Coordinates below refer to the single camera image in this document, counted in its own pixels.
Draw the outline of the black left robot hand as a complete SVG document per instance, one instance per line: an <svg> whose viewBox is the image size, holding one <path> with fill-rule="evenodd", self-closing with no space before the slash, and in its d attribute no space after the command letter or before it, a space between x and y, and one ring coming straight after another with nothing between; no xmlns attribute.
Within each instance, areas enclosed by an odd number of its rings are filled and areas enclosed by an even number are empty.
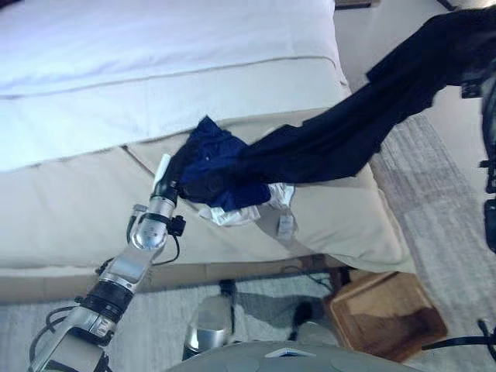
<svg viewBox="0 0 496 372"><path fill-rule="evenodd" d="M177 203L178 184L188 162L186 155L176 153L173 157L165 153L159 163L153 181L151 198L164 198Z"/></svg>

